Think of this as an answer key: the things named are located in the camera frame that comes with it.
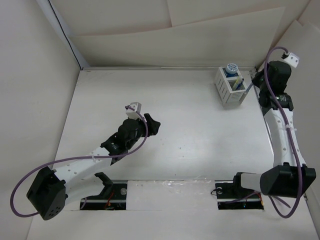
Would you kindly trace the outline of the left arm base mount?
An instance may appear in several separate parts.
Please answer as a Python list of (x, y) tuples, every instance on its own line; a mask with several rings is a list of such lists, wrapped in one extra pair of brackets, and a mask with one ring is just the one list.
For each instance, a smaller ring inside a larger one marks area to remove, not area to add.
[(94, 174), (94, 180), (100, 179), (103, 185), (98, 195), (82, 198), (79, 209), (82, 211), (124, 211), (127, 207), (127, 180), (111, 180), (105, 173)]

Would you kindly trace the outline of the clear light-blue pen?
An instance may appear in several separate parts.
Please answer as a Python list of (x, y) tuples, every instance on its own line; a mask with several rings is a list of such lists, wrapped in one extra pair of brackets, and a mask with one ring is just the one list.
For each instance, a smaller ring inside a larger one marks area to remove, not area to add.
[(247, 89), (245, 90), (244, 94), (247, 95), (249, 93), (249, 91), (251, 90), (251, 88), (253, 87), (253, 83), (251, 82), (250, 85), (247, 87)]

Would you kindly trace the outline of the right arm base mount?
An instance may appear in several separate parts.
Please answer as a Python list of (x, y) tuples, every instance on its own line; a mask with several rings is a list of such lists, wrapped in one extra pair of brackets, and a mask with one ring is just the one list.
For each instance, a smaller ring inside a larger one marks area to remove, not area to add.
[(232, 180), (215, 180), (211, 195), (216, 196), (218, 210), (264, 210), (260, 193), (241, 186), (241, 173)]

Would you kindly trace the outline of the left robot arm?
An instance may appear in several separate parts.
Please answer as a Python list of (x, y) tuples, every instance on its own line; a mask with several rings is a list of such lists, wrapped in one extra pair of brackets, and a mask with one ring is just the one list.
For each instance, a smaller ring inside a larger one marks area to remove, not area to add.
[(160, 126), (148, 113), (128, 117), (91, 155), (75, 157), (55, 169), (40, 167), (26, 194), (27, 199), (41, 218), (48, 221), (73, 201), (91, 196), (107, 198), (113, 182), (105, 169), (135, 152), (134, 145), (155, 136)]

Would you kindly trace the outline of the blue patterned tape roll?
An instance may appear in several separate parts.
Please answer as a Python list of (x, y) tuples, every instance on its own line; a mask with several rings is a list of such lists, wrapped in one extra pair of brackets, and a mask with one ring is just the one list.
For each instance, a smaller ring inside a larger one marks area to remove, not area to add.
[(224, 68), (224, 73), (227, 78), (237, 77), (238, 76), (238, 65), (235, 63), (228, 63)]

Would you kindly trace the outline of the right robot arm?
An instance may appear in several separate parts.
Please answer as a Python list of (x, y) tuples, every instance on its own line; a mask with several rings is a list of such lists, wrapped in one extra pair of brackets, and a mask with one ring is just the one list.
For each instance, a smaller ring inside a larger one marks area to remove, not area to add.
[(273, 167), (264, 173), (238, 172), (231, 191), (243, 197), (251, 191), (266, 196), (298, 198), (316, 179), (316, 170), (307, 167), (299, 152), (293, 125), (293, 101), (285, 93), (292, 69), (282, 61), (271, 61), (267, 71), (258, 72), (252, 83), (259, 88), (258, 102), (269, 128)]

